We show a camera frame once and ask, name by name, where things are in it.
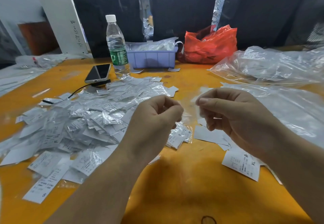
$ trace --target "phone screen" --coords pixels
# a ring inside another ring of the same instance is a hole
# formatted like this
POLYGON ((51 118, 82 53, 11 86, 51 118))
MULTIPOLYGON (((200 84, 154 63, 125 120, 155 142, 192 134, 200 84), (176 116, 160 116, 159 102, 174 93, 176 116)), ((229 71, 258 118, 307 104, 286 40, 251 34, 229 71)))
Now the phone screen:
POLYGON ((91 71, 89 72, 85 80, 91 81, 96 79, 104 79, 107 77, 109 69, 110 69, 110 64, 95 65, 92 67, 91 71))

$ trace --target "green bottle label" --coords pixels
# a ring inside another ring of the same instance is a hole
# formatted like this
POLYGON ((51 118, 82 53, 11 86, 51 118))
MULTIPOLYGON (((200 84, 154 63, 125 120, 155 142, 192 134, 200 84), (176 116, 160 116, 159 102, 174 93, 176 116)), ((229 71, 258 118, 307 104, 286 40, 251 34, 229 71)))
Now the green bottle label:
POLYGON ((111 51, 110 56, 113 65, 124 65, 128 64, 128 58, 126 50, 111 51))

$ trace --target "purple plastic basket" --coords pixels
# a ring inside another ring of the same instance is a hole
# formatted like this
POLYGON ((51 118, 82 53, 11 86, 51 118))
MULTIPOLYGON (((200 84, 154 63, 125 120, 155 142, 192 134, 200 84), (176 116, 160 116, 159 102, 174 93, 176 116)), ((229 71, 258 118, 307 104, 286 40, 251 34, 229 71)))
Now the purple plastic basket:
POLYGON ((128 62, 136 68, 174 68, 178 46, 172 51, 127 51, 128 62))

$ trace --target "white panel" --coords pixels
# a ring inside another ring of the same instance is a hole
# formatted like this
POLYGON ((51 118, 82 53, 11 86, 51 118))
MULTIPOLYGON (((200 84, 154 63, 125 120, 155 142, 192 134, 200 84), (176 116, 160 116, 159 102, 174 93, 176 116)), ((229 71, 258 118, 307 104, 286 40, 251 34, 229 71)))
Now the white panel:
POLYGON ((87 54, 73 0, 40 0, 62 53, 87 54))

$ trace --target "red plastic bag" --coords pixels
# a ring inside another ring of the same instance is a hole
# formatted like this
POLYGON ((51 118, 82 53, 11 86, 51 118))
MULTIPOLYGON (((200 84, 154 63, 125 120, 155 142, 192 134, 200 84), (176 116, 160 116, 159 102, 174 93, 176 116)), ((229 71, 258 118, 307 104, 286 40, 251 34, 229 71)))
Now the red plastic bag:
POLYGON ((188 63, 218 63, 237 51, 236 32, 229 25, 213 31, 214 25, 197 33, 186 32, 183 57, 178 60, 188 63))

